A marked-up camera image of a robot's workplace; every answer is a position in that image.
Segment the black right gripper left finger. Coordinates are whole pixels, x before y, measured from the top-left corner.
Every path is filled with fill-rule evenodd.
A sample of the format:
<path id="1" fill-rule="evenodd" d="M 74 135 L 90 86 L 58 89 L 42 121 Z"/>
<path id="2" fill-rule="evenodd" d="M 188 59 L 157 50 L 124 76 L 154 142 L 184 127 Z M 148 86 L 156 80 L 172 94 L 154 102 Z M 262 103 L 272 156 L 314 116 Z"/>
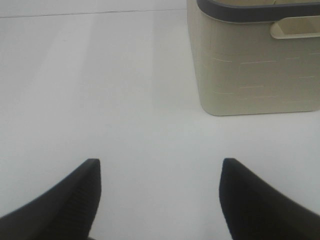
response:
<path id="1" fill-rule="evenodd" d="M 0 218 L 2 240 L 88 240 L 101 198 L 101 163 L 87 159 L 48 191 Z"/>

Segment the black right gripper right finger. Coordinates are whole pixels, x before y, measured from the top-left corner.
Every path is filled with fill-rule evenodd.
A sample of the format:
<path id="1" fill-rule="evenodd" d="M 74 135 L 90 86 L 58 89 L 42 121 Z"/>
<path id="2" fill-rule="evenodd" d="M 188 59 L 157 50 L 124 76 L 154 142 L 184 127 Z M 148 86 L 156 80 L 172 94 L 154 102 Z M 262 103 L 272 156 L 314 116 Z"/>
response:
<path id="1" fill-rule="evenodd" d="M 288 198 L 235 158 L 222 163 L 219 202 L 234 240 L 318 240 L 320 216 Z"/>

